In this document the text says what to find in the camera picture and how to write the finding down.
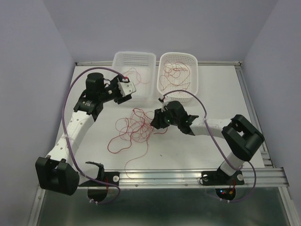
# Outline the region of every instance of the gray floor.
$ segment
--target gray floor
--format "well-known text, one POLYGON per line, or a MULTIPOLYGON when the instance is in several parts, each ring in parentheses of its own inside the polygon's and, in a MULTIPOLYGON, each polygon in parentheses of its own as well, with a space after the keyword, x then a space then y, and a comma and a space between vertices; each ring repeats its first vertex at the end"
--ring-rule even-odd
MULTIPOLYGON (((237 198, 250 189, 237 189, 237 198)), ((246 201, 224 203, 214 190, 128 190, 112 204, 94 205, 87 191, 73 196, 46 191, 40 226, 285 226, 277 188, 256 188, 246 201)))

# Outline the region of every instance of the white mesh basket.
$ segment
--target white mesh basket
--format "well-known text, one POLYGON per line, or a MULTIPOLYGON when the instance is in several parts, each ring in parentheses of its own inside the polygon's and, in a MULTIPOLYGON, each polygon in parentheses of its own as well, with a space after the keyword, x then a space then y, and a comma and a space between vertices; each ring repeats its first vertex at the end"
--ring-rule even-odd
POLYGON ((144 52, 118 52, 112 68, 128 77, 136 87, 133 100, 144 101, 153 96, 155 89, 156 55, 144 52))
MULTIPOLYGON (((165 53, 160 58, 157 89, 163 95, 169 91, 184 89, 198 93, 198 60, 187 53, 165 53)), ((172 100, 186 102, 192 96, 185 92, 168 95, 172 100)))

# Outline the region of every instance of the black mounting bracket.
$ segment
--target black mounting bracket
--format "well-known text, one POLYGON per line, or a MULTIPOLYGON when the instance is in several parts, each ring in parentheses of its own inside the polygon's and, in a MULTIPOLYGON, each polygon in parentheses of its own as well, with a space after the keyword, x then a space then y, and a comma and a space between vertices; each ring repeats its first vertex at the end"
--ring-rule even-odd
POLYGON ((74 194, 79 185, 79 174, 65 161, 48 157, 37 159, 35 166, 41 188, 67 195, 74 194))
POLYGON ((235 180, 235 185, 244 185, 245 181, 241 171, 236 171, 231 177, 225 177, 217 170, 202 171, 201 178, 204 186, 224 186, 230 185, 235 180))
MULTIPOLYGON (((119 175, 120 175, 119 172, 117 172, 117 171, 105 172, 104 167, 101 163, 96 163, 93 161, 87 161, 86 163, 98 166, 99 169, 98 169, 98 174, 97 174, 96 180, 119 186, 119 180, 117 182, 114 182, 114 180, 113 180, 114 176, 117 176, 119 178, 119 175)), ((86 181, 86 182, 80 184, 79 187, 106 187, 106 185, 102 185, 95 181, 89 180, 89 181, 86 181)))

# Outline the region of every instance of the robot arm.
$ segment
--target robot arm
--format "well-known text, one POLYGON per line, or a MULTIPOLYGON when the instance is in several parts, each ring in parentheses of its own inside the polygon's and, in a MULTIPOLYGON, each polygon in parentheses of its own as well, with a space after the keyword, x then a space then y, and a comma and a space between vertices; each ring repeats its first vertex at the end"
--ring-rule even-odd
MULTIPOLYGON (((86 79, 86 89, 74 107, 67 134, 75 155, 86 132, 103 110, 103 104, 110 100, 121 104, 130 100, 136 88, 128 78, 117 75, 104 83, 101 73, 90 73, 86 79)), ((46 158, 39 157, 35 167, 40 187, 55 192, 72 195, 79 185, 79 174, 72 168, 72 159, 63 134, 46 158)))
POLYGON ((263 135, 242 115, 232 119, 215 120, 199 118, 197 115, 188 115, 178 101, 163 103, 162 108, 155 110, 151 125, 156 129, 164 129, 175 125, 188 135, 210 135, 224 138, 232 152, 218 170, 214 172, 208 185, 228 184, 233 175, 244 162, 250 161, 264 141, 263 135))

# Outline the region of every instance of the red string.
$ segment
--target red string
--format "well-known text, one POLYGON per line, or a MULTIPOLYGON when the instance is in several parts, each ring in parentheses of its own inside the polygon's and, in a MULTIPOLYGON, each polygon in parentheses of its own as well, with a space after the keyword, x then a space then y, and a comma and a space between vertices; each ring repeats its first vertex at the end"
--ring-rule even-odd
POLYGON ((234 189, 235 189, 235 180, 233 180, 233 183, 234 183, 234 186, 233 186, 232 192, 234 192, 234 189))
MULTIPOLYGON (((105 180, 104 180, 106 183, 108 183, 109 182, 109 179, 108 178, 105 178, 105 180)), ((106 190, 107 190, 107 192, 108 192, 108 190, 109 190, 109 186, 108 185, 106 185, 105 186, 106 187, 106 190)))
POLYGON ((140 83, 142 83, 142 84, 147 84, 147 83, 149 83, 150 81, 148 81, 148 82, 142 82, 142 78, 141 78, 141 75, 140 75, 140 73, 137 71, 137 69, 136 68, 134 68, 134 67, 131 67, 128 71, 126 71, 126 72, 124 72, 124 73, 122 73, 124 76, 126 76, 126 77, 132 77, 132 76, 130 76, 130 75, 136 75, 136 79, 137 79, 137 81, 138 81, 138 83, 137 84, 135 84, 135 86, 136 85, 138 85, 138 84, 140 84, 140 83))
POLYGON ((159 83, 162 86, 161 91, 164 91, 167 87, 174 86, 175 89, 183 89, 187 90, 190 86, 190 81, 186 81, 190 77, 190 69, 189 67, 184 64, 183 62, 177 61, 174 64, 172 64, 170 61, 165 61, 164 63, 164 74, 160 75, 159 77, 159 83), (164 84, 161 81, 161 78, 163 80, 167 80, 168 84, 164 86, 164 84), (172 82, 172 79, 178 79, 177 83, 172 82))
POLYGON ((142 110, 140 108, 134 108, 132 110, 132 114, 129 118, 118 119, 115 123, 115 129, 119 132, 119 135, 116 137, 113 137, 109 141, 107 149, 110 153, 117 154, 117 153, 121 152, 122 150, 129 149, 132 146, 133 141, 137 142, 137 143, 146 142, 146 145, 147 145, 146 152, 143 155, 126 162, 126 164, 124 166, 124 170, 125 170, 127 177, 129 177, 126 172, 127 164, 133 160, 142 158, 148 152, 148 149, 149 149, 148 140, 150 139, 150 136, 151 136, 152 132, 154 131, 154 128, 151 126, 152 118, 149 116, 150 113, 153 113, 153 112, 151 112, 151 111, 145 112, 144 110, 142 110), (122 127, 121 129, 118 129, 117 124, 119 124, 119 122, 121 122, 122 120, 126 123, 126 126, 122 127), (113 140, 115 140, 117 138, 120 138, 125 141, 129 141, 129 146, 121 148, 120 150, 118 150, 116 152, 113 152, 112 150, 110 150, 110 144, 113 140))

